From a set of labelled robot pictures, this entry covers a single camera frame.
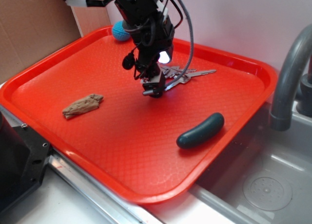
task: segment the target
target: screw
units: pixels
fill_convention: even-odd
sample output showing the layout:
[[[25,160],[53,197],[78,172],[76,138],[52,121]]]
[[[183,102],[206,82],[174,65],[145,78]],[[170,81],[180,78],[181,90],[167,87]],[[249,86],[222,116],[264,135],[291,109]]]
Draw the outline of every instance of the screw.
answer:
[[[23,123],[20,127],[23,128],[24,130],[26,130],[26,128],[28,127],[28,125],[27,125],[26,123]]]

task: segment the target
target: dark green cucumber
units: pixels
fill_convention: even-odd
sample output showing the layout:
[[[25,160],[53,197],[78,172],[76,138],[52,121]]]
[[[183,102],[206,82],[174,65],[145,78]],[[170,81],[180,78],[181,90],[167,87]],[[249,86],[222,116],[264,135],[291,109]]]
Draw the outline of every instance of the dark green cucumber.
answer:
[[[194,148],[215,136],[222,129],[223,125],[223,115],[213,113],[205,121],[180,135],[176,140],[176,144],[181,149]]]

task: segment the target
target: led light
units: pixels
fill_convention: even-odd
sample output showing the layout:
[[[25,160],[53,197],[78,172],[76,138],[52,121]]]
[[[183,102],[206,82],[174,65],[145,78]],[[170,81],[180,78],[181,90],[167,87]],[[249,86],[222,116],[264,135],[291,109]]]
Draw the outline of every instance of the led light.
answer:
[[[158,62],[160,62],[162,64],[166,64],[166,63],[169,63],[171,61],[171,58],[166,51],[160,52],[159,55],[160,55],[160,57],[158,59]]]

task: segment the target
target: driftwood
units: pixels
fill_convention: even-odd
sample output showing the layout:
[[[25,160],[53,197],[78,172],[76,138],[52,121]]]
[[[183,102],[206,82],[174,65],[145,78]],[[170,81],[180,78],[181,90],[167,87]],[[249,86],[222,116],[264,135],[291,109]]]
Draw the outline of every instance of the driftwood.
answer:
[[[69,119],[76,115],[87,113],[99,108],[99,103],[103,100],[102,95],[91,94],[83,99],[77,100],[65,108],[62,113],[65,118]]]

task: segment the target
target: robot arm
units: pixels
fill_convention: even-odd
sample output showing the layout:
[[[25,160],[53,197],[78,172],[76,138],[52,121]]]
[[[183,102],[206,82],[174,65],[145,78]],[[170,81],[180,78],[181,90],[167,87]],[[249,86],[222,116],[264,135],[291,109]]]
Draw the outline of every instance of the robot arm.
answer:
[[[70,6],[105,7],[113,0],[65,0]],[[161,0],[114,0],[124,21],[123,28],[128,32],[138,49],[138,58],[134,58],[134,49],[125,57],[122,65],[126,70],[135,67],[135,79],[141,79],[144,95],[159,97],[165,89],[165,77],[158,66],[160,52],[166,52],[169,58],[173,54],[175,28],[168,16],[168,9]]]

